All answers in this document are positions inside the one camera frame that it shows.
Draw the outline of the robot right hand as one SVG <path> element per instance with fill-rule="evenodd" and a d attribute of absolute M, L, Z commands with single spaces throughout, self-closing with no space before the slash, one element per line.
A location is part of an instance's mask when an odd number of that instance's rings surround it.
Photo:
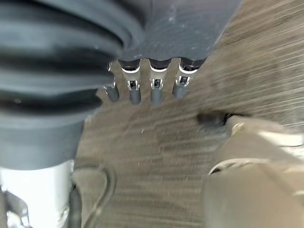
<path fill-rule="evenodd" d="M 133 105 L 140 61 L 151 66 L 151 102 L 180 59 L 172 93 L 182 98 L 225 31 L 238 0 L 3 0 L 0 3 L 0 193 L 9 228 L 79 228 L 73 172 L 85 120 L 103 89 L 119 91 L 118 61 Z"/>

